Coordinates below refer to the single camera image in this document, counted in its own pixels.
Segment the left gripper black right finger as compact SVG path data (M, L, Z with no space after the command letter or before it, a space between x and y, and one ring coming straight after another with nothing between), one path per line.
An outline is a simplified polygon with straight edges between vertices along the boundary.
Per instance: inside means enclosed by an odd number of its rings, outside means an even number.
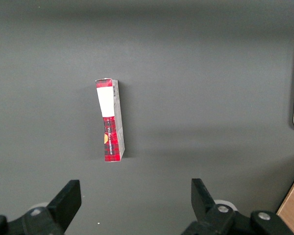
M253 211L244 216L225 203L216 203L203 181L192 179L191 203L196 216L184 235L292 235L275 213Z

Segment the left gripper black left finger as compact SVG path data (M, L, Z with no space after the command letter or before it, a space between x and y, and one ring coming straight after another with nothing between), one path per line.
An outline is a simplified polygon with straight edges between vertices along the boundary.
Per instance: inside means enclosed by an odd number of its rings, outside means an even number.
M0 214L0 235L63 235L81 206L79 180L70 180L46 205L13 221Z

